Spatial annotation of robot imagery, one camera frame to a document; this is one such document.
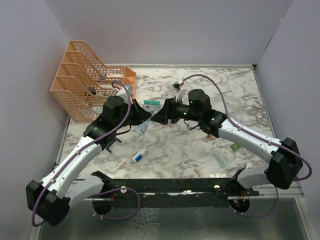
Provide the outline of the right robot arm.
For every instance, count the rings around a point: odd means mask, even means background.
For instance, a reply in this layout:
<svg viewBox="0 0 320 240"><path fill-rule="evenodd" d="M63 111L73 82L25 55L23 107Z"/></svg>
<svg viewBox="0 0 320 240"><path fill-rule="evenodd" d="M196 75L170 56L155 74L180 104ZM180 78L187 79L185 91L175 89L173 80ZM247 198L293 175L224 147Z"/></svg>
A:
<svg viewBox="0 0 320 240"><path fill-rule="evenodd" d="M236 196L253 186L266 184L287 190L303 166L294 140L268 137L228 119L226 114L212 108L210 97L201 89L188 93L188 104L167 98L151 120L162 125L179 120L197 122L204 133L238 144L263 159L264 165L241 169L233 176L229 189Z"/></svg>

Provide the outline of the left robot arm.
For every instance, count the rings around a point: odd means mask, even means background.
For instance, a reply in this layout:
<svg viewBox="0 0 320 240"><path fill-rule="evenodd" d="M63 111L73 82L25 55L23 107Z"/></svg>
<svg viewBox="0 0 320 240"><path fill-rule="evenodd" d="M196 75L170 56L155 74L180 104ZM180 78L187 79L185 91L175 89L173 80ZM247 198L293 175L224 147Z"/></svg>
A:
<svg viewBox="0 0 320 240"><path fill-rule="evenodd" d="M56 226L67 216L71 207L84 199L93 195L106 197L111 186L95 175L77 184L73 182L92 159L117 140L119 128L138 126L151 116L135 99L126 102L120 96L109 97L102 113L87 126L66 159L41 181L32 180L26 186L32 225L38 226L35 217L39 216L51 226Z"/></svg>

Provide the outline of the teal bandage packet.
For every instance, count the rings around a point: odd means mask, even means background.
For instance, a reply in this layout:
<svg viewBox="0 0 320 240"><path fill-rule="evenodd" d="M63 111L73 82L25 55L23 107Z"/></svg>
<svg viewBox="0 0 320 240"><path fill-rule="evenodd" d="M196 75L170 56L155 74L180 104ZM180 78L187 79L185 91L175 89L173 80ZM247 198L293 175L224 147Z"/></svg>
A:
<svg viewBox="0 0 320 240"><path fill-rule="evenodd" d="M144 136L146 131L148 130L150 124L151 124L151 121L147 120L147 121L141 123L140 125L135 126L133 128L133 131L140 136Z"/></svg>
<svg viewBox="0 0 320 240"><path fill-rule="evenodd" d="M143 103L146 105L146 106L160 106L161 103L157 100L144 100Z"/></svg>

